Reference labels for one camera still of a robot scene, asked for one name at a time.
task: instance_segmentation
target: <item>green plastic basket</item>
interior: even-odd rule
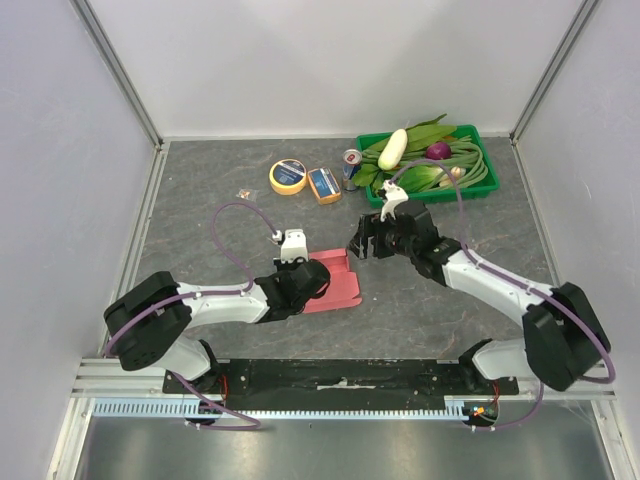
[[[358,138],[356,138],[356,147],[358,148],[358,150],[362,151],[366,148],[369,148],[374,143],[389,137],[390,135],[391,132],[360,135]],[[498,180],[498,175],[496,175],[496,171],[493,169],[493,165],[491,164],[489,155],[487,155],[487,150],[482,144],[482,140],[480,139],[480,135],[478,134],[478,130],[476,129],[476,127],[474,127],[473,125],[459,125],[456,131],[451,135],[456,138],[462,138],[470,135],[471,142],[478,145],[482,150],[484,163],[487,164],[487,168],[489,169],[487,176],[484,177],[481,182],[478,182],[471,187],[462,188],[460,190],[460,193],[462,193],[462,198],[483,198],[489,195],[489,193],[493,192],[494,190],[500,188],[500,180]],[[375,193],[373,193],[371,187],[367,187],[366,190],[367,199],[369,199],[369,203],[371,204],[371,206],[374,208],[382,208],[382,199]],[[410,193],[409,198],[422,200],[425,203],[453,202],[456,200],[456,192],[455,190],[444,190],[438,192]]]

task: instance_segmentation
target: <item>white enclosure wall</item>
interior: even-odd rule
[[[0,465],[43,478],[152,146],[67,0],[0,13]]]
[[[587,292],[640,445],[640,33],[635,0],[601,2],[519,144],[559,274]]]
[[[161,134],[509,131],[579,0],[92,0]]]

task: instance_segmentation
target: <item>soda can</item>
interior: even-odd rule
[[[345,192],[353,192],[358,186],[353,183],[353,176],[360,170],[362,154],[355,148],[350,148],[342,154],[344,166],[342,167],[342,188]]]

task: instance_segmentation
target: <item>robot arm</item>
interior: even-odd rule
[[[523,329],[522,338],[484,340],[460,357],[470,385],[482,379],[538,377],[554,390],[564,391],[599,360],[586,335],[568,318],[533,291],[553,297],[577,314],[611,350],[584,292],[571,283],[559,288],[519,277],[464,250],[455,239],[440,236],[426,206],[408,200],[404,190],[391,183],[383,187],[385,205],[380,214],[363,215],[349,250],[367,258],[402,255],[418,273],[466,292],[504,313]]]
[[[114,302],[104,313],[111,335],[149,307],[179,299],[137,322],[115,343],[112,351],[122,368],[131,371],[154,365],[206,389],[217,382],[219,365],[210,346],[187,337],[186,331],[221,322],[284,320],[302,312],[309,299],[321,297],[330,281],[329,271],[309,260],[303,231],[278,232],[274,241],[281,245],[280,257],[274,260],[278,272],[255,278],[251,288],[247,283],[226,287],[178,283],[169,272],[157,272]]]

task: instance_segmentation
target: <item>yellow tape roll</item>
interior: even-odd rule
[[[301,162],[286,158],[273,164],[269,171],[271,187],[280,195],[294,195],[307,184],[307,169]]]

